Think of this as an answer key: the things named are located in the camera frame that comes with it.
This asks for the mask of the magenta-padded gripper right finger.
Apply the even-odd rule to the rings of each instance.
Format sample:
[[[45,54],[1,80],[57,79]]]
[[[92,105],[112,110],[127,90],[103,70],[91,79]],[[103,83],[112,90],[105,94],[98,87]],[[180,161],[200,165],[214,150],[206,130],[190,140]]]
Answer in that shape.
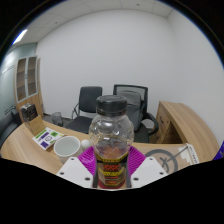
[[[154,157],[146,157],[134,147],[129,149],[126,168],[126,187],[140,188],[167,176]]]

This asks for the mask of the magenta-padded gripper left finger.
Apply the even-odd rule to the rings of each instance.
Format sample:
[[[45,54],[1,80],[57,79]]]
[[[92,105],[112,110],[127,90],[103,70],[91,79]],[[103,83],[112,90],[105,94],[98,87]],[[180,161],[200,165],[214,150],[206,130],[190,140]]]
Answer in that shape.
[[[78,157],[70,157],[58,171],[57,176],[84,188],[92,188],[97,170],[94,149],[89,147]]]

